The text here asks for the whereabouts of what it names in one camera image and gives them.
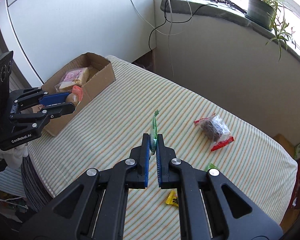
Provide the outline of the white gloved left hand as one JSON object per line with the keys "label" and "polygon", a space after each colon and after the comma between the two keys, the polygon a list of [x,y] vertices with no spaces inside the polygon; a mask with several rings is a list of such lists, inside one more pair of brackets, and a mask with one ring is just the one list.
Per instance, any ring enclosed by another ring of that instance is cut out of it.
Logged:
{"label": "white gloved left hand", "polygon": [[6,161],[7,166],[13,170],[18,169],[23,162],[23,158],[26,158],[28,155],[27,144],[17,146],[7,151],[0,149],[0,161]]}

